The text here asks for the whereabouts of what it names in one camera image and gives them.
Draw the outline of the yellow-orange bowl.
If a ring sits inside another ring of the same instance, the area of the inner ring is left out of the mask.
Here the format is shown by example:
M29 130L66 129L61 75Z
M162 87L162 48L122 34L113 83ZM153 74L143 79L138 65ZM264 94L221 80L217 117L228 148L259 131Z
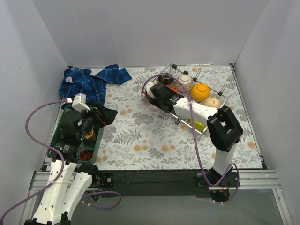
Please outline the yellow-orange bowl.
M199 102L202 102L210 97L210 89L205 84L197 84L191 90L191 97Z

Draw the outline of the beige bowl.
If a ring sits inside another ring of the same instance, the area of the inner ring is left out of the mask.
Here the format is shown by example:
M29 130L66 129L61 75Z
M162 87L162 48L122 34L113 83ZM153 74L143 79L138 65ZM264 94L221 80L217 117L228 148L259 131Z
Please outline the beige bowl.
M208 106L208 107L214 107L214 108L220 108L221 107L221 102L219 101L218 98L216 97L210 97L207 98L206 100L204 100L202 102L202 104L204 106Z

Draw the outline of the white patterned bowl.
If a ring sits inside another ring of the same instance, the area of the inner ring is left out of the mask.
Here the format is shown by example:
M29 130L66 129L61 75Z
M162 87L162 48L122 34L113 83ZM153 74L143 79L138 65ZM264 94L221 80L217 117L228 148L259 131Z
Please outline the white patterned bowl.
M175 89L178 92L184 92L184 88L187 92L191 91L191 89L193 88L193 80L189 75L180 75L178 80L179 82L176 82L175 84Z

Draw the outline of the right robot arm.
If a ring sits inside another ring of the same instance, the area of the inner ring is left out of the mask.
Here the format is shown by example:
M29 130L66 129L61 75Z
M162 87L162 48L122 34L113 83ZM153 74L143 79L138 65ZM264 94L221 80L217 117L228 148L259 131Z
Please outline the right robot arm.
M152 105L162 111L191 119L193 136L195 136L195 121L208 128L211 142L216 147L216 155L211 170L202 176L211 187L225 185L229 181L228 174L232 169L234 150L243 134L243 129L232 110L227 106L214 108L201 105L162 83L149 82L143 85L142 93Z

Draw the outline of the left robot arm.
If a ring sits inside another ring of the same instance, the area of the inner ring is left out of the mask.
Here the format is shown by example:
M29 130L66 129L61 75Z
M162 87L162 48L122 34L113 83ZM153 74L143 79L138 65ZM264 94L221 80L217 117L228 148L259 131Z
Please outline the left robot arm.
M27 225L69 225L73 212L88 187L96 187L100 176L97 166L82 164L77 168L83 151L83 141L93 129L113 123L116 110L97 103L90 109L86 104L72 104L72 110L60 119L56 143L52 152L51 170L46 189L37 211Z

